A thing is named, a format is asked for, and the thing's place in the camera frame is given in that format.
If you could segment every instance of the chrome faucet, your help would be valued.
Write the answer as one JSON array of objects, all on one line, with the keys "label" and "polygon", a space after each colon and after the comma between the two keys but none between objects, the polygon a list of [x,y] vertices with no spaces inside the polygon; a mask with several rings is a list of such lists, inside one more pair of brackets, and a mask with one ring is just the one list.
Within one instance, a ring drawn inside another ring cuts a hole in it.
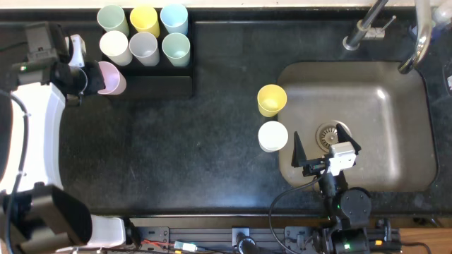
[{"label": "chrome faucet", "polygon": [[[380,13],[386,3],[388,3],[388,0],[377,0],[366,16],[358,21],[354,30],[343,40],[343,45],[347,50],[358,49],[359,42],[361,42],[371,30],[372,22],[374,22],[376,16]],[[432,36],[432,14],[429,0],[415,0],[415,5],[417,16],[416,47],[415,52],[410,58],[399,65],[398,71],[402,74],[409,73],[424,58]]]}]

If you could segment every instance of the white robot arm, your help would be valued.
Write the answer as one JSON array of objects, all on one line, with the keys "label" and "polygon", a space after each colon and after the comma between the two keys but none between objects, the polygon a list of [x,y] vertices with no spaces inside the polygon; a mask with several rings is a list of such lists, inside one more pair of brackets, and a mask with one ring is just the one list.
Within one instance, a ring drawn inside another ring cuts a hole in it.
[{"label": "white robot arm", "polygon": [[[103,89],[102,73],[96,62],[84,62],[85,45],[80,36],[73,35],[71,40],[67,37],[64,41],[61,28],[50,23],[28,25],[25,31],[29,41],[29,62],[13,66],[9,90],[28,111],[28,145],[16,205],[31,208],[14,212],[22,212],[21,216],[16,216],[20,218],[27,217],[27,212],[35,209],[31,213],[41,213],[40,223],[45,224],[53,234],[47,239],[40,239],[41,236],[38,237],[36,232],[42,231],[42,226],[34,232],[30,228],[22,229],[21,222],[12,219],[11,247],[14,252],[30,254],[51,253],[64,250],[65,247],[72,248],[73,245],[80,248],[120,246],[126,242],[126,227],[134,226],[128,222],[125,224],[120,218],[89,214],[81,202],[62,191],[58,167],[59,126],[66,101],[70,97],[78,98],[83,93],[94,94]],[[68,48],[73,52],[72,55],[68,53]],[[14,102],[12,108],[11,144],[6,170],[0,182],[2,200],[13,190],[24,139],[22,109]],[[30,204],[21,203],[27,199]],[[36,205],[40,202],[43,208]],[[67,208],[61,206],[72,207],[72,210],[89,214],[89,217],[77,218],[77,214],[65,214]],[[0,224],[4,224],[8,218],[4,216],[5,211],[0,212],[3,212],[0,213]],[[50,213],[59,217],[48,217]],[[77,229],[77,224],[83,224],[82,220],[85,229]],[[70,232],[61,235],[61,231]]]}]

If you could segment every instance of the pink cup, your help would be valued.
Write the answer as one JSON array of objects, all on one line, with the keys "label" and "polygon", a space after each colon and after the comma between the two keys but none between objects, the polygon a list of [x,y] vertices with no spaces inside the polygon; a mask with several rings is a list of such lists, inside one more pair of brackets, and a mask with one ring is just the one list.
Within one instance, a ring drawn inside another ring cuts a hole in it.
[{"label": "pink cup", "polygon": [[104,77],[105,89],[97,91],[100,95],[120,95],[125,91],[127,83],[118,69],[107,61],[99,62],[100,71]]}]

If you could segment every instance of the stainless steel sink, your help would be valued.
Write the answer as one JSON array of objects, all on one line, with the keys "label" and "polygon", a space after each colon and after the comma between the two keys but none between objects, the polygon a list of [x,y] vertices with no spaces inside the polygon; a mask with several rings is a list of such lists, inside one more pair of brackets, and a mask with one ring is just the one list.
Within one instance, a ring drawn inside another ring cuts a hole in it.
[{"label": "stainless steel sink", "polygon": [[[369,191],[423,191],[434,180],[436,159],[427,96],[417,71],[399,74],[398,63],[294,63],[278,85],[287,104],[278,120],[302,140],[308,159],[337,142],[335,124],[346,126],[362,146],[345,171],[350,186]],[[293,138],[280,150],[280,170],[293,186],[312,180],[294,169]]]}]

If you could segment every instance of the black countertop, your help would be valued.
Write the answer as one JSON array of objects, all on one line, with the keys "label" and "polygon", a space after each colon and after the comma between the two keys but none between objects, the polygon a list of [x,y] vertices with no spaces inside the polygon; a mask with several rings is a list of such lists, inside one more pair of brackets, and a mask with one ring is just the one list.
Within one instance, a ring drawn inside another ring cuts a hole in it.
[{"label": "black countertop", "polygon": [[[100,60],[102,29],[95,12],[2,11],[0,46],[24,40],[20,28],[27,22],[53,20],[81,35],[90,57]],[[394,13],[398,19],[384,40],[363,42],[348,52],[342,39],[364,10],[191,10],[194,96],[126,102],[92,96],[80,107],[66,108],[59,148],[65,190],[96,214],[265,214],[290,186],[278,169],[278,153],[259,147],[258,129],[275,118],[259,114],[258,90],[276,83],[284,67],[298,61],[405,60],[414,50],[408,26],[415,13],[413,8],[390,9],[377,22],[382,25]],[[373,214],[452,213],[452,99],[443,75],[443,66],[452,63],[451,44],[447,32],[420,64],[437,178],[424,192],[372,193]],[[25,50],[0,53],[1,73],[22,61]],[[0,103],[1,114],[8,116],[8,102]],[[8,123],[3,121],[0,130],[6,150]],[[280,214],[323,214],[321,198],[311,191],[293,194],[278,207]]]}]

